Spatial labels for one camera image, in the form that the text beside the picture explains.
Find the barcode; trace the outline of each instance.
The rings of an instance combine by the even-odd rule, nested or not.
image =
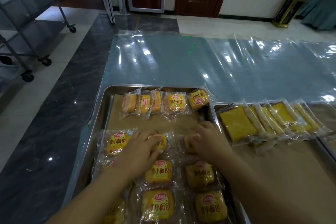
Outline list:
[[[134,91],[132,91],[132,92],[130,92],[128,94],[129,95],[138,95],[138,94],[140,94],[140,91],[141,91],[141,89],[137,89],[137,90],[134,90]]]

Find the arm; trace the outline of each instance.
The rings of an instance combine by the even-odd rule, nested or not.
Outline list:
[[[193,130],[201,139],[191,138],[190,143],[201,158],[215,165],[225,176],[253,224],[316,223],[297,206],[277,197],[243,160],[234,155],[217,126],[205,121]]]
[[[155,131],[135,133],[118,155],[115,164],[91,182],[66,207],[46,224],[101,224],[113,202],[133,179],[150,169],[162,150],[151,154],[151,148],[161,140],[149,135]]]

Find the forearm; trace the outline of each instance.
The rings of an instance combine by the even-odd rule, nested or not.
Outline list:
[[[120,168],[107,169],[47,224],[101,224],[128,181]]]
[[[277,197],[238,157],[223,158],[218,168],[254,223],[315,223],[298,207]]]

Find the clear plastic table cover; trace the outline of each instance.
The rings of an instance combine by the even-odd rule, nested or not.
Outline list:
[[[331,44],[252,36],[216,39],[175,32],[120,31],[101,89],[125,84],[198,87],[206,83],[218,102],[243,98],[247,102],[265,98],[333,101],[336,62],[326,60],[331,50]]]

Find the dark marble floor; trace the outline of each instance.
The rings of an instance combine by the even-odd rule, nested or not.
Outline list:
[[[120,29],[179,32],[176,19],[100,14],[0,173],[0,223],[44,223],[63,202],[81,129],[90,118]]]

